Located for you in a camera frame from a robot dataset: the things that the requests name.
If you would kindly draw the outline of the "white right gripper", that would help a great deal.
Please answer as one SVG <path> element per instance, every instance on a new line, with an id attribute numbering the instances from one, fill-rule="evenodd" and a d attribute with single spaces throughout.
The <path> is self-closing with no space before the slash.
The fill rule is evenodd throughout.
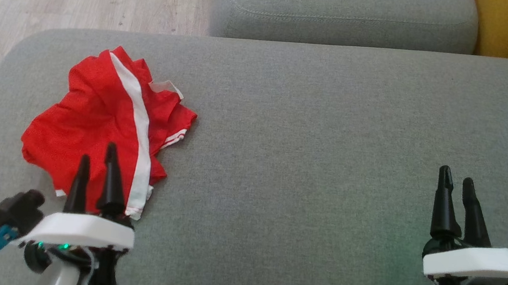
<path id="1" fill-rule="evenodd" d="M 439 168 L 435 191 L 431 237 L 460 238 L 462 230 L 456 221 L 452 200 L 453 178 L 450 166 Z M 478 248 L 464 248 L 431 253 L 423 257 L 423 274 L 434 278 L 479 277 L 508 279 L 508 248 L 491 248 L 492 244 L 474 187 L 473 179 L 463 181 L 462 203 L 465 210 L 463 242 Z"/>

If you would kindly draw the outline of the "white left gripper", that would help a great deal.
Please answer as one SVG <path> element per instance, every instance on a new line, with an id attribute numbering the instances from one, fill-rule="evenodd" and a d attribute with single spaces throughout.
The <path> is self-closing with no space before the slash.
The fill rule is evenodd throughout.
<path id="1" fill-rule="evenodd" d="M 102 194 L 96 207 L 103 217 L 119 218 L 125 211 L 125 196 L 116 144 L 108 143 L 104 158 L 105 175 Z M 74 245 L 131 250 L 135 244 L 134 230 L 96 215 L 86 213 L 86 193 L 90 178 L 90 156 L 82 155 L 73 178 L 63 212 L 53 213 L 41 220 L 29 233 L 19 238 L 22 243 Z"/>

